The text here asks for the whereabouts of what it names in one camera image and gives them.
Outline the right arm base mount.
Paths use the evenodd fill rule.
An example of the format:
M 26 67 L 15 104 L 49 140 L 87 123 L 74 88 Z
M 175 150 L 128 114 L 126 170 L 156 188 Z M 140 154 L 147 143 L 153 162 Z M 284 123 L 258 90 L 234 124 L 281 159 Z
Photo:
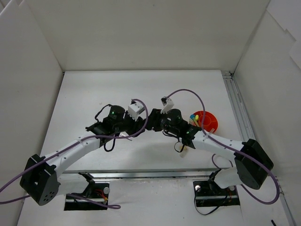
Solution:
M 240 206 L 236 187 L 220 188 L 212 173 L 207 180 L 194 180 L 194 207 L 202 216 L 215 213 L 221 207 Z

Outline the aluminium rail front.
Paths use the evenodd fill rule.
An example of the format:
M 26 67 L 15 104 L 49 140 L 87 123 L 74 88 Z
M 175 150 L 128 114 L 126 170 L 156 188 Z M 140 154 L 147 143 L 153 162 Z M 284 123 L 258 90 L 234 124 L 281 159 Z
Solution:
M 88 170 L 76 171 L 68 170 L 63 175 L 78 174 L 86 178 L 99 180 L 113 179 L 159 179 L 159 178 L 207 178 L 211 173 L 216 171 L 216 168 L 203 169 L 152 169 L 152 170 Z

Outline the aluminium rail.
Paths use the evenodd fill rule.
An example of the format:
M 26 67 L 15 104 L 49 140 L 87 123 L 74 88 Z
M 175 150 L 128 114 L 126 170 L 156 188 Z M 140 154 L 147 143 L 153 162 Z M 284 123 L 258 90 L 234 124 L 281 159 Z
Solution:
M 216 168 L 203 169 L 152 169 L 152 170 L 88 170 L 76 171 L 68 170 L 63 175 L 78 174 L 86 178 L 99 180 L 113 179 L 159 179 L 159 178 L 207 178 L 211 173 L 216 171 Z
M 225 87 L 230 99 L 231 107 L 235 116 L 237 126 L 239 127 L 240 136 L 244 141 L 250 138 L 255 139 L 255 134 L 251 126 L 248 114 L 243 103 L 240 90 L 236 84 L 233 74 L 228 71 L 221 71 Z M 285 214 L 288 226 L 296 226 L 296 221 L 288 206 L 283 189 L 279 188 L 279 199 L 277 201 L 282 206 L 282 213 Z

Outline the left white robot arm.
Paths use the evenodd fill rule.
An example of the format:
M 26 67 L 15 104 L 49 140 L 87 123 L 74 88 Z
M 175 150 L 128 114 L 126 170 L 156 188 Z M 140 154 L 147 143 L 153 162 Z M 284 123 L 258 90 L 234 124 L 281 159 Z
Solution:
M 83 135 L 79 136 L 66 147 L 49 155 L 31 156 L 21 176 L 20 186 L 39 205 L 44 206 L 61 194 L 80 194 L 90 197 L 94 192 L 94 185 L 86 176 L 77 174 L 73 178 L 63 178 L 63 173 L 76 161 L 90 152 L 104 148 L 111 152 L 106 144 L 116 143 L 121 139 L 132 138 L 145 131 L 148 119 L 142 119 L 141 113 L 147 113 L 146 105 L 138 99 L 132 101 L 125 110 L 119 105 L 110 105 L 107 117 L 86 127 Z

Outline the orange round divided container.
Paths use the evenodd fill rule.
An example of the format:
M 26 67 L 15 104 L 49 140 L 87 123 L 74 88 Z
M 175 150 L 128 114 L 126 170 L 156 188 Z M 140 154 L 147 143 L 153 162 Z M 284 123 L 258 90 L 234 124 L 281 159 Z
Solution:
M 203 116 L 205 116 L 205 119 L 204 119 L 204 122 L 203 122 L 204 129 L 207 132 L 209 132 L 212 128 L 215 129 L 214 133 L 217 131 L 217 129 L 218 129 L 218 120 L 213 114 L 211 114 L 210 112 L 197 111 L 197 112 L 194 113 L 194 115 L 195 116 L 199 115 L 199 119 L 198 120 L 195 119 L 199 123 L 199 127 L 201 127 Z

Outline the aluminium rail right side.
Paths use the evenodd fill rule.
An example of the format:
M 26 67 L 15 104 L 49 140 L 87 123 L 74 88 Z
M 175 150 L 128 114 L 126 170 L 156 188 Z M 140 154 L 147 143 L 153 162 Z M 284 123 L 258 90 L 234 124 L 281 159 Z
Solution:
M 240 90 L 236 84 L 233 74 L 228 71 L 221 71 L 225 87 L 230 99 L 231 107 L 235 116 L 237 126 L 239 127 L 240 136 L 244 141 L 250 138 L 255 139 L 255 134 L 251 126 L 248 114 L 243 103 Z M 288 206 L 283 189 L 279 188 L 279 199 L 277 201 L 282 206 L 282 213 L 285 214 L 288 226 L 296 226 L 296 221 Z

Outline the small scissors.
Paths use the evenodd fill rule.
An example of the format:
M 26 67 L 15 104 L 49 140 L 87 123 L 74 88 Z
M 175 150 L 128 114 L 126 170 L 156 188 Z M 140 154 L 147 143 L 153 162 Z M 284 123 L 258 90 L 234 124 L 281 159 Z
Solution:
M 129 140 L 129 141 L 132 141 L 132 138 L 127 137 L 127 135 L 124 134 L 124 133 L 120 133 L 119 137 L 124 137 L 125 139 L 127 139 L 127 140 Z

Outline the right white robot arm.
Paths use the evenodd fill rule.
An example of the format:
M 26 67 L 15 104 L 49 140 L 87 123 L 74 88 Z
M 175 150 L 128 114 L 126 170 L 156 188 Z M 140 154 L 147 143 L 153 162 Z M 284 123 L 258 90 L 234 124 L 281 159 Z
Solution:
M 256 140 L 243 142 L 214 135 L 189 124 L 182 118 L 178 109 L 169 110 L 167 113 L 153 109 L 148 117 L 146 129 L 163 130 L 184 146 L 205 150 L 233 162 L 234 167 L 218 170 L 210 177 L 208 188 L 214 194 L 219 194 L 228 186 L 236 185 L 258 190 L 274 167 Z

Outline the white eraser block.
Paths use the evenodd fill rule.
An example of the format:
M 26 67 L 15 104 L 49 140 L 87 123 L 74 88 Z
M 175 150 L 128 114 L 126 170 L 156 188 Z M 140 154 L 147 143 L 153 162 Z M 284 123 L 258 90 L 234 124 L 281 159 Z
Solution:
M 180 153 L 180 157 L 181 157 L 181 158 L 184 158 L 184 157 L 187 155 L 187 153 L 188 153 L 188 150 L 182 151 L 182 152 Z

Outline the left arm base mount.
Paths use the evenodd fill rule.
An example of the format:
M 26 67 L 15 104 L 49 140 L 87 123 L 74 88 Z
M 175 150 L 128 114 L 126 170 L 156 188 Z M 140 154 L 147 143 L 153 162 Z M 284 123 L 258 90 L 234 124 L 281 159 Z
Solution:
M 108 205 L 110 183 L 109 181 L 98 181 L 91 174 L 80 173 L 88 181 L 88 186 L 82 193 L 75 193 L 75 195 L 88 198 L 94 202 Z M 64 211 L 88 211 L 88 210 L 107 210 L 107 207 L 99 206 L 90 203 L 86 200 L 73 198 L 69 195 L 65 198 Z

